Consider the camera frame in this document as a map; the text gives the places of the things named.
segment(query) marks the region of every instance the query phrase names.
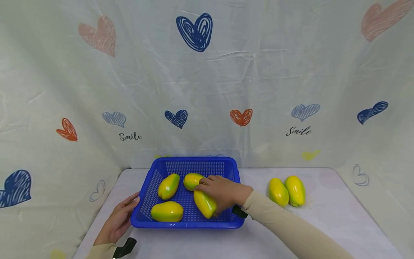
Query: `yellow-green papaya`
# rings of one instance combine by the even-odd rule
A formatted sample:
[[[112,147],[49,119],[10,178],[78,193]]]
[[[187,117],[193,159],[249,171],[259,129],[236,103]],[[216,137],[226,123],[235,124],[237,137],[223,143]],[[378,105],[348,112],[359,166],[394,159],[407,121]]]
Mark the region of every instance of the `yellow-green papaya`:
[[[184,177],[184,187],[189,191],[194,191],[194,188],[199,184],[203,176],[197,173],[189,173]]]
[[[289,192],[290,204],[294,207],[303,206],[306,202],[306,191],[299,177],[289,176],[285,180],[285,186]]]
[[[202,191],[194,191],[194,202],[206,218],[211,218],[216,212],[216,202]]]
[[[279,178],[269,181],[268,194],[269,198],[282,208],[289,203],[289,192]]]
[[[178,185],[180,183],[180,176],[178,174],[170,174],[162,180],[158,187],[158,197],[163,200],[171,199],[176,194]]]
[[[178,222],[183,218],[184,209],[175,201],[156,204],[151,209],[151,216],[160,222]]]

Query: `basket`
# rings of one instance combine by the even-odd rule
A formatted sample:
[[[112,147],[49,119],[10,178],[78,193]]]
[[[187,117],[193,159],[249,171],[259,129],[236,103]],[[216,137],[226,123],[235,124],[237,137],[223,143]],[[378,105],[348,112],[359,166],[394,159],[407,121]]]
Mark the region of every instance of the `basket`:
[[[170,174],[180,176],[176,194],[170,199],[184,208],[180,222],[157,222],[151,217],[151,209],[165,202],[158,197],[158,186]],[[148,171],[142,185],[141,201],[133,210],[131,224],[136,228],[239,228],[244,218],[234,214],[231,209],[223,211],[217,218],[205,218],[194,203],[193,192],[184,187],[184,176],[199,173],[204,177],[221,175],[240,183],[236,161],[231,157],[161,157],[156,159]]]

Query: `white curtain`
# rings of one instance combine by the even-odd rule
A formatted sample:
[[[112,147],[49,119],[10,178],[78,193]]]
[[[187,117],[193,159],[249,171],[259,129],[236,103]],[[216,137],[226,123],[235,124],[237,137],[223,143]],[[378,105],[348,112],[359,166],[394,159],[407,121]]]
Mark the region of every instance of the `white curtain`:
[[[0,2],[4,258],[70,258],[123,169],[208,155],[332,167],[414,257],[413,3]]]

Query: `red heart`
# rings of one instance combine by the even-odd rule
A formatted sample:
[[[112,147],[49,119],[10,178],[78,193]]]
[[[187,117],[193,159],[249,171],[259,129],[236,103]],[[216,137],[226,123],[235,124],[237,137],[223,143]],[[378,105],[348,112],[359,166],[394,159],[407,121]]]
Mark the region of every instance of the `red heart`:
[[[381,5],[371,5],[366,11],[362,22],[361,32],[368,41],[373,41],[378,35],[399,22],[413,6],[414,0],[398,0],[381,11]]]
[[[232,110],[230,112],[230,118],[234,123],[241,126],[246,126],[252,119],[253,109],[247,109],[241,114],[239,110]]]
[[[77,141],[76,130],[67,118],[62,119],[63,130],[57,129],[56,132],[69,141]]]
[[[115,57],[115,28],[111,19],[100,16],[98,19],[98,30],[87,25],[79,24],[79,35],[93,48]]]

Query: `arm sleeve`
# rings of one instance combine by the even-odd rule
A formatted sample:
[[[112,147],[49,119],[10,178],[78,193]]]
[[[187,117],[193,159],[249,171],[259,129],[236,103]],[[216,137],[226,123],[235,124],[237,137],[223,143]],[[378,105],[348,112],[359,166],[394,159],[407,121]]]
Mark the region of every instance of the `arm sleeve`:
[[[242,209],[278,236],[299,259],[353,259],[315,226],[258,192],[251,193]]]
[[[85,259],[112,259],[115,253],[115,244],[100,244],[92,246]]]

